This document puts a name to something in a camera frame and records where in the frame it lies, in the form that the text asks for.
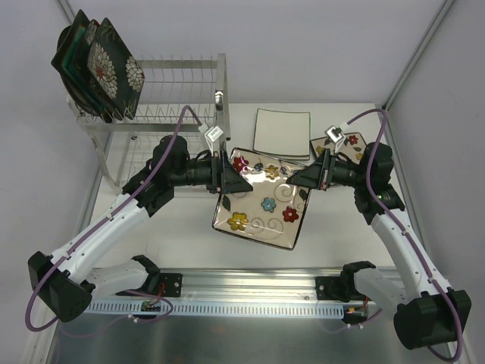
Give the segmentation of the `cream floral square plate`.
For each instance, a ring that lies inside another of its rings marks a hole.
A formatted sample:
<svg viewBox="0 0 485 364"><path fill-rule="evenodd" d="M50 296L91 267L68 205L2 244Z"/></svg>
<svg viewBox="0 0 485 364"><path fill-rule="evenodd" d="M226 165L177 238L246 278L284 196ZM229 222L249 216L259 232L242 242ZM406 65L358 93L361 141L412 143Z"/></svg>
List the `cream floral square plate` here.
<svg viewBox="0 0 485 364"><path fill-rule="evenodd" d="M310 189L286 180L305 166L249 149L233 149L231 165L251 192L219 197L212 227L223 234L291 251L299 238Z"/></svg>

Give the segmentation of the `round silver-rimmed cream plate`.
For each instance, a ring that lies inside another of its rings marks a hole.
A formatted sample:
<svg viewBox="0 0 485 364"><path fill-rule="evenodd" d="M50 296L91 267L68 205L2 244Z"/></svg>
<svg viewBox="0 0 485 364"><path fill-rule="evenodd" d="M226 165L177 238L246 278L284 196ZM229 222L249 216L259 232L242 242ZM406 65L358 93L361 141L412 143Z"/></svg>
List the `round silver-rimmed cream plate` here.
<svg viewBox="0 0 485 364"><path fill-rule="evenodd" d="M60 50L60 47L64 42L69 30L70 30L70 26L67 26L61 31L57 41L57 46L56 46L57 51ZM90 114L92 116L99 117L101 115L101 113L94 106L92 106L88 101L86 101L83 98L83 96L74 89L74 86L71 83L69 83L64 76L61 76L61 81L64 84L64 88L66 89L67 94L72 98L72 100L75 101L75 103L81 110L83 110L85 113Z"/></svg>

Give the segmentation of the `dark square teal-centre plate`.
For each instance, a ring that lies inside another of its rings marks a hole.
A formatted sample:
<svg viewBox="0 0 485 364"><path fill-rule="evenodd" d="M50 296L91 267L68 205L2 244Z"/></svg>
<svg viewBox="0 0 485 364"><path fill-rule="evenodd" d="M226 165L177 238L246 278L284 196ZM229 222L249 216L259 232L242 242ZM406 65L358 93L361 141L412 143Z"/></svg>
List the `dark square teal-centre plate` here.
<svg viewBox="0 0 485 364"><path fill-rule="evenodd" d="M70 30L60 50L56 50L51 65L60 76L64 76L74 86L74 89L89 102L86 85L83 83L76 67L77 46L80 44L81 37L87 28L88 22L89 19L86 14L82 10L79 10L73 23L70 25Z"/></svg>

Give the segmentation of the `black chrysanthemum square plate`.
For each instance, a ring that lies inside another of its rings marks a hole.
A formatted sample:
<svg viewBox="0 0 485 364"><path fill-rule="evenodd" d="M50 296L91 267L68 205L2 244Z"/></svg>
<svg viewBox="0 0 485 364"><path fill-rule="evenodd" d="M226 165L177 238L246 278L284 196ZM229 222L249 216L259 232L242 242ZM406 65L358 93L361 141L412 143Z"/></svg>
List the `black chrysanthemum square plate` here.
<svg viewBox="0 0 485 364"><path fill-rule="evenodd" d="M101 113L100 117L104 122L111 123L114 118L121 121L123 115L114 104L117 75L113 63L105 50L95 43L99 26L96 19L88 22L77 46L76 67L86 85L89 103Z"/></svg>

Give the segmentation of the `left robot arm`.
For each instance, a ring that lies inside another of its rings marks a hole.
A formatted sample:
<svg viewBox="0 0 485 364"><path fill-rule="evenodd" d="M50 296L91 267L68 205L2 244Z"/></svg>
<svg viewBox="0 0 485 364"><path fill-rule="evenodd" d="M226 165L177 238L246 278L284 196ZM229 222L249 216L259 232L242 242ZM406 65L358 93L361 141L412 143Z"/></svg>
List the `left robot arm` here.
<svg viewBox="0 0 485 364"><path fill-rule="evenodd" d="M190 158L183 137L166 136L100 218L53 253L37 252L29 258L34 297L40 298L56 319L70 322L97 298L119 293L155 295L161 273L146 256L134 256L107 268L98 268L97 263L126 233L167 205L176 187L183 186L204 186L220 196L253 190L229 163L226 153L212 156L204 151Z"/></svg>

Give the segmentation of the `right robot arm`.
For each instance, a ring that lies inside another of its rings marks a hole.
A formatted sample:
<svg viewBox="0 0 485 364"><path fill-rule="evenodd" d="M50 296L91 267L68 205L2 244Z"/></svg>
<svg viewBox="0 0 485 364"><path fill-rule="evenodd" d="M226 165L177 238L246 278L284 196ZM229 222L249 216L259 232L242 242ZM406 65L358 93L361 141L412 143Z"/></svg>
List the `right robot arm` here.
<svg viewBox="0 0 485 364"><path fill-rule="evenodd" d="M357 210L383 242L403 284L396 286L374 264L361 261L344 265L324 293L346 303L363 297L374 301L392 316L398 339L408 350L451 342L461 350L471 298L465 290L453 289L432 263L390 183L393 168L392 149L370 143L359 163L341 160L325 149L287 179L290 185L311 190L351 187Z"/></svg>

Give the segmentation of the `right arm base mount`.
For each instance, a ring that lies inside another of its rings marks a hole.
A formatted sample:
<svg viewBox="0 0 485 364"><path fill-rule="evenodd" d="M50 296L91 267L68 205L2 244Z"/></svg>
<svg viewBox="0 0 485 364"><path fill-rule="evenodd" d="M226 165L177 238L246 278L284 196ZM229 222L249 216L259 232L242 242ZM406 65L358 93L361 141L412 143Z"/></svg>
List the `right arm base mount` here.
<svg viewBox="0 0 485 364"><path fill-rule="evenodd" d="M318 300L337 300L347 303L352 298L349 282L337 276L317 276L314 279Z"/></svg>

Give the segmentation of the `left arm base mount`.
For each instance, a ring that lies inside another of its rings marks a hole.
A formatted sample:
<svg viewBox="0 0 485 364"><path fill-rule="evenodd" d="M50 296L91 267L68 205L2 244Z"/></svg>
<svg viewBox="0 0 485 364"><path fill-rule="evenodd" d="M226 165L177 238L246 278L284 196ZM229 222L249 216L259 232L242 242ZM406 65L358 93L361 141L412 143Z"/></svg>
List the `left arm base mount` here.
<svg viewBox="0 0 485 364"><path fill-rule="evenodd" d="M175 272L160 273L157 283L159 297L180 298L183 288L183 274Z"/></svg>

